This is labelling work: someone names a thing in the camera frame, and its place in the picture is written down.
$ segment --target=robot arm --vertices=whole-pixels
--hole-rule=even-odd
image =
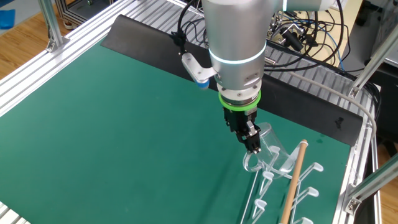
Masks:
[[[224,118],[249,152],[261,150],[254,124],[261,97],[268,25],[279,10],[319,11],[334,0],[203,0],[212,68],[202,68],[190,53],[182,62],[201,88],[217,81]]]

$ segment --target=blue object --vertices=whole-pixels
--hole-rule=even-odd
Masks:
[[[14,1],[14,0],[0,0],[0,7],[3,7],[12,1]]]
[[[11,29],[15,23],[15,9],[0,10],[0,29]]]
[[[207,82],[205,83],[198,83],[195,81],[195,83],[198,85],[199,88],[201,88],[202,90],[206,90],[207,88],[209,88],[209,84],[210,84],[210,80],[207,80]]]

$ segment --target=wooden floor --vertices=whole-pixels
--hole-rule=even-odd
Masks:
[[[58,18],[62,35],[69,32]],[[48,42],[43,15],[37,14],[0,36],[0,79],[43,51]],[[379,165],[389,159],[386,149],[379,148]],[[398,223],[398,178],[381,189],[383,224]]]
[[[69,30],[58,16],[57,18],[61,34],[67,34]],[[41,13],[0,35],[0,79],[43,51],[48,42],[47,28]]]

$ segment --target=white cable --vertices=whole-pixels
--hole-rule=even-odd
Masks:
[[[292,76],[296,77],[296,78],[299,78],[299,79],[301,79],[301,80],[303,80],[303,81],[309,82],[309,83],[311,83],[312,85],[316,85],[316,86],[318,86],[318,87],[320,87],[320,88],[322,88],[322,89],[325,89],[325,90],[327,90],[327,91],[329,91],[329,92],[331,92],[331,93],[333,93],[333,94],[336,94],[336,95],[338,95],[339,97],[343,98],[344,100],[349,101],[350,103],[352,103],[352,104],[354,104],[355,106],[357,106],[357,107],[358,107],[361,111],[363,111],[363,112],[366,114],[366,116],[368,116],[368,118],[371,120],[371,123],[372,123],[372,138],[371,138],[371,139],[373,139],[373,138],[376,136],[376,129],[377,129],[376,121],[375,121],[374,118],[372,117],[372,114],[371,114],[364,106],[362,106],[361,104],[359,104],[359,103],[358,103],[357,101],[355,101],[354,99],[352,99],[352,98],[350,98],[350,97],[348,97],[348,96],[346,96],[346,95],[344,95],[344,94],[341,94],[341,93],[337,92],[336,90],[334,90],[334,89],[332,89],[332,88],[329,88],[329,87],[327,87],[327,86],[325,86],[325,85],[322,85],[321,83],[317,83],[316,81],[313,81],[313,80],[311,80],[311,79],[307,79],[307,78],[305,78],[305,77],[303,77],[303,76],[301,76],[301,75],[297,75],[297,74],[294,73],[294,72],[288,72],[288,73],[291,74]]]

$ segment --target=black panel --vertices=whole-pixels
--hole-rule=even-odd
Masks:
[[[187,80],[192,80],[178,55],[179,48],[165,32],[118,16],[101,44],[111,50],[157,67]],[[204,48],[187,43],[185,48],[203,67],[210,67],[210,56]],[[211,80],[210,88],[216,90]],[[301,124],[351,146],[361,130],[362,117],[319,99],[275,78],[264,76],[260,109]]]

